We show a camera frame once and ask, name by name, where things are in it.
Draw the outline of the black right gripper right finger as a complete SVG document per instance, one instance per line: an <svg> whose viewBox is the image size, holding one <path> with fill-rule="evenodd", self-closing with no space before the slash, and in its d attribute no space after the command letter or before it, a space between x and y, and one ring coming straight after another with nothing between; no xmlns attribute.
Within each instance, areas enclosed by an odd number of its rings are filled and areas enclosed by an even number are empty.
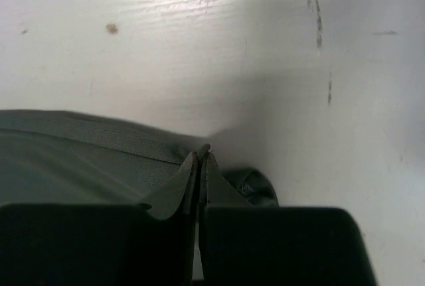
<svg viewBox="0 0 425 286"><path fill-rule="evenodd" d="M346 210L255 206L208 154L201 167L199 247L205 285L376 285Z"/></svg>

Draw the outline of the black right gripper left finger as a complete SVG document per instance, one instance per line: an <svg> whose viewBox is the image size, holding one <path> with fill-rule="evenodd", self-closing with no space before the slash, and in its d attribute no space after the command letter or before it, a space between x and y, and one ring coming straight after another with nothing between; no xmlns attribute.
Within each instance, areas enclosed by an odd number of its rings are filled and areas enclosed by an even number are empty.
<svg viewBox="0 0 425 286"><path fill-rule="evenodd" d="M190 285L199 160L136 204L1 207L2 285Z"/></svg>

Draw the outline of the dark grey t shirt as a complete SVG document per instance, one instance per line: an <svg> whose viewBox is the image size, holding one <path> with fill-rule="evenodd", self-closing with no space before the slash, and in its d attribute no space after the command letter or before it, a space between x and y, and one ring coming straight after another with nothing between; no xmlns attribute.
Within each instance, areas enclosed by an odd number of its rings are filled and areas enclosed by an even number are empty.
<svg viewBox="0 0 425 286"><path fill-rule="evenodd" d="M70 111L1 112L1 202L133 204L150 200L209 145L129 121Z"/></svg>

